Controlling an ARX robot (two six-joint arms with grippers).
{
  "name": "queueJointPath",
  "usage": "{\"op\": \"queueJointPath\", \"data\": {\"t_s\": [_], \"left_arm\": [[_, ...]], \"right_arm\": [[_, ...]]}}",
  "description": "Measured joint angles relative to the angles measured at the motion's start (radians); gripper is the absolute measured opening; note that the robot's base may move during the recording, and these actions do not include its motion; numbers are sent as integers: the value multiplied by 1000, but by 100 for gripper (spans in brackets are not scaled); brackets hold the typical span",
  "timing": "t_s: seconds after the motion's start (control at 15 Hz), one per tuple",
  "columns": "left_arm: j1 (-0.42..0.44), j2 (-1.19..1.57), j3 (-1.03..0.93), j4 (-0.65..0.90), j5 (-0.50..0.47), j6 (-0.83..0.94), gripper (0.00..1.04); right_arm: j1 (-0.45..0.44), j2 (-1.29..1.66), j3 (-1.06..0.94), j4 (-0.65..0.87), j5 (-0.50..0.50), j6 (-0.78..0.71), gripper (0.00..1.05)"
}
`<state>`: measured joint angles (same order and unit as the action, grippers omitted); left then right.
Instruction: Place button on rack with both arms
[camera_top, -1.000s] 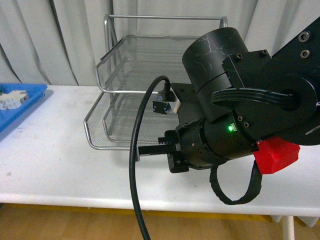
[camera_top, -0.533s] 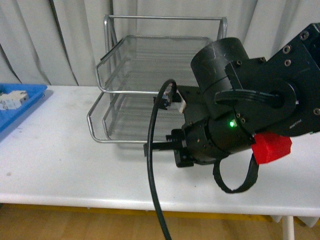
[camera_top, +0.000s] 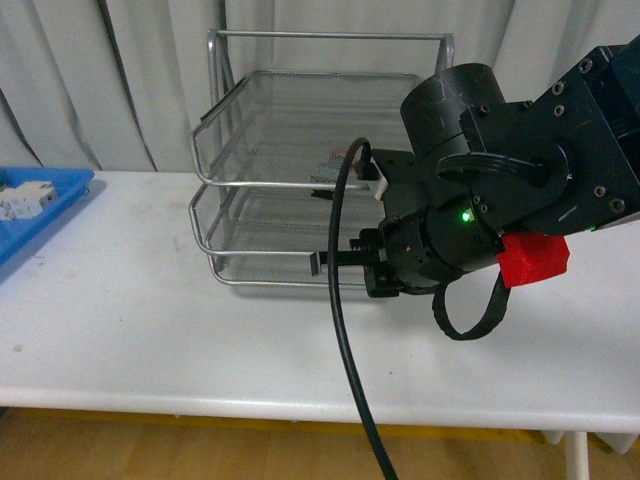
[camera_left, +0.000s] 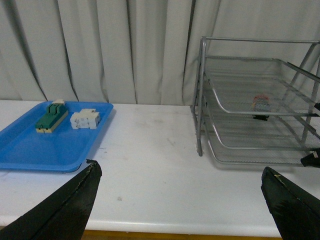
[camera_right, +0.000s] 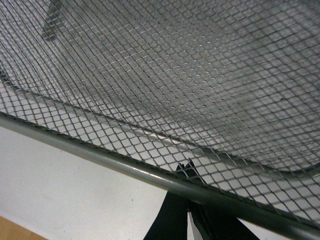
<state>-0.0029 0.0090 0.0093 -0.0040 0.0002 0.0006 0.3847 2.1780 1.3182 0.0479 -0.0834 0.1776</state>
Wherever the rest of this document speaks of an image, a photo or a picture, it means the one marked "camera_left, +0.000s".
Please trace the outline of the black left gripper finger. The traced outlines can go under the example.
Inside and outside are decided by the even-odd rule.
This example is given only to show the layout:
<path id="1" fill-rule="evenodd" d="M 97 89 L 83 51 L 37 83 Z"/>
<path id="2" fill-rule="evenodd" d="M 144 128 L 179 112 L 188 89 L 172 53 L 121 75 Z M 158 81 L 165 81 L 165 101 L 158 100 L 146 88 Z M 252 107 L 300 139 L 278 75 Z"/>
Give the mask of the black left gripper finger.
<path id="1" fill-rule="evenodd" d="M 2 240 L 79 240 L 96 199 L 102 169 L 95 160 L 0 231 Z"/>
<path id="2" fill-rule="evenodd" d="M 265 167 L 261 191 L 283 240 L 320 238 L 320 200 L 274 169 Z"/>

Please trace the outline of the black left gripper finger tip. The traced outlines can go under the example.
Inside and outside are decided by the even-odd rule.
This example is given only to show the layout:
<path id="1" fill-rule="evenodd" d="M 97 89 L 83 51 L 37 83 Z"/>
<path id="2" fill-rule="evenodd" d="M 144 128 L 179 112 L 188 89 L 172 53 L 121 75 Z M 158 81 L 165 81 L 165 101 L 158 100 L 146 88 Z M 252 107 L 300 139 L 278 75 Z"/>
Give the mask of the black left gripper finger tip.
<path id="1" fill-rule="evenodd" d="M 320 167 L 320 150 L 317 149 L 310 153 L 309 155 L 300 159 L 301 164 L 304 167 Z"/>

